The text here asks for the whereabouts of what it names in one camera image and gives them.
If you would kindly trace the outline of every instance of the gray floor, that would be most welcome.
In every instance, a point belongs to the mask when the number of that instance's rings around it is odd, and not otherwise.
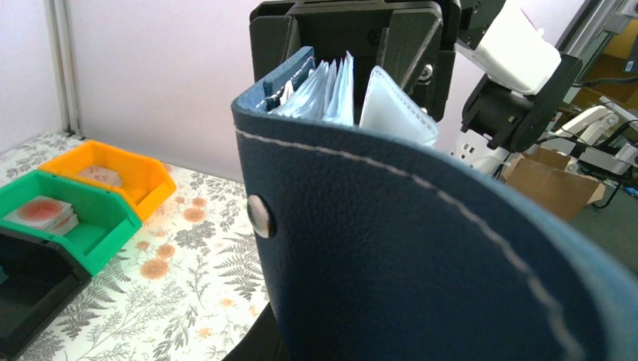
[[[572,226],[638,275],[638,199],[619,191],[608,208],[585,207]]]

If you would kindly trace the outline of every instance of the floral tablecloth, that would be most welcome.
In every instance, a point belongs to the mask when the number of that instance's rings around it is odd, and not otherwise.
[[[0,156],[0,185],[81,144]],[[178,190],[20,361],[222,359],[268,302],[241,184],[167,165]]]

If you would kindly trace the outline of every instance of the green plastic bin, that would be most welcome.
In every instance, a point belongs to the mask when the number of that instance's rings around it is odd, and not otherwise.
[[[80,224],[60,236],[2,219],[36,196],[71,203]],[[0,227],[62,245],[95,276],[141,228],[141,221],[117,193],[44,171],[32,171],[0,188]]]

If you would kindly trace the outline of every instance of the metal snap button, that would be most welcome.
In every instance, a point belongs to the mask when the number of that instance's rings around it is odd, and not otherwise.
[[[261,238],[271,238],[275,235],[275,220],[266,203],[258,195],[248,196],[248,219],[251,220],[255,233]]]

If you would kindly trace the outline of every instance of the white wall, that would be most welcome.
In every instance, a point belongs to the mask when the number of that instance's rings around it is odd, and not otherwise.
[[[83,134],[240,179],[231,101],[259,0],[68,2]]]
[[[556,44],[585,0],[519,0],[525,14],[534,26],[545,30],[545,40]],[[483,72],[462,55],[457,54],[450,98],[445,116],[439,123],[440,135],[436,147],[449,150],[454,147],[461,125],[461,112]]]
[[[62,130],[44,0],[0,1],[0,152]]]

